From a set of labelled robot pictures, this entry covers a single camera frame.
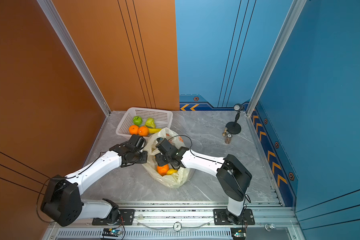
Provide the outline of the yellowish translucent plastic bag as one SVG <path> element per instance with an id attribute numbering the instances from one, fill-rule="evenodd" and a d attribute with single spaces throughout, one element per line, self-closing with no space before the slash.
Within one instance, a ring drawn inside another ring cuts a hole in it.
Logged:
<path id="1" fill-rule="evenodd" d="M 157 148 L 160 140 L 168 140 L 170 146 L 161 153 Z M 188 182 L 195 170 L 184 168 L 175 157 L 181 147 L 185 147 L 181 136 L 169 128 L 161 129 L 151 135 L 143 148 L 147 152 L 147 162 L 143 167 L 148 174 L 157 182 L 167 188 L 177 189 Z"/>

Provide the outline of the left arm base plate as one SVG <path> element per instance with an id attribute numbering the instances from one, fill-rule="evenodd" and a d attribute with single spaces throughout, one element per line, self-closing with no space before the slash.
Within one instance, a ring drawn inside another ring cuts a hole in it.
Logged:
<path id="1" fill-rule="evenodd" d="M 112 210 L 105 219 L 94 218 L 93 226 L 131 226 L 135 217 L 134 209 Z"/>

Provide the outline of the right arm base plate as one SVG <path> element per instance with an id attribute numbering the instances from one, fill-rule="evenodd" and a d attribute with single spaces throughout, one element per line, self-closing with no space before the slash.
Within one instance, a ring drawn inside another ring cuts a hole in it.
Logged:
<path id="1" fill-rule="evenodd" d="M 255 225 L 255 218 L 251 209 L 244 209 L 239 216 L 229 212 L 227 209 L 214 209 L 215 225 Z"/>

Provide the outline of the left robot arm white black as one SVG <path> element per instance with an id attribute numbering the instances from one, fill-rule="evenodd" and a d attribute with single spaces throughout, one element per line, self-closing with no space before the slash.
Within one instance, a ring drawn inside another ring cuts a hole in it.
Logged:
<path id="1" fill-rule="evenodd" d="M 121 217 L 119 206 L 109 199 L 85 200 L 82 194 L 96 181 L 117 168 L 145 164 L 148 153 L 143 150 L 144 137 L 132 135 L 128 141 L 111 147 L 91 164 L 65 177 L 56 175 L 47 180 L 42 201 L 37 201 L 42 212 L 62 227 L 76 220 L 98 219 L 114 225 Z"/>

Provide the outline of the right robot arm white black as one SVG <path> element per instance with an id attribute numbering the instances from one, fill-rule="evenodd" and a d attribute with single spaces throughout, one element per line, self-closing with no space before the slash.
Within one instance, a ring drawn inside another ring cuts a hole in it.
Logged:
<path id="1" fill-rule="evenodd" d="M 234 225 L 244 223 L 246 193 L 252 180 L 250 171 L 233 155 L 212 157 L 192 152 L 186 147 L 177 148 L 164 138 L 157 138 L 155 155 L 160 167 L 170 164 L 174 169 L 195 169 L 218 179 L 229 198 L 226 216 Z"/>

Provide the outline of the orange fruit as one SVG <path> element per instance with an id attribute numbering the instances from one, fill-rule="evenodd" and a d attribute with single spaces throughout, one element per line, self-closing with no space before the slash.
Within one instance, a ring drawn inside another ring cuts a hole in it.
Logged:
<path id="1" fill-rule="evenodd" d="M 167 172 L 169 171 L 169 165 L 164 165 L 162 167 L 157 166 L 157 172 L 158 174 L 160 174 L 161 176 L 165 176 L 167 174 Z"/>
<path id="2" fill-rule="evenodd" d="M 139 134 L 139 126 L 137 126 L 137 125 L 132 125 L 132 126 L 130 126 L 129 127 L 129 133 L 131 134 L 131 135 L 138 135 Z"/>
<path id="3" fill-rule="evenodd" d="M 150 134 L 150 130 L 146 126 L 141 126 L 138 129 L 138 135 L 142 137 L 147 137 Z"/>

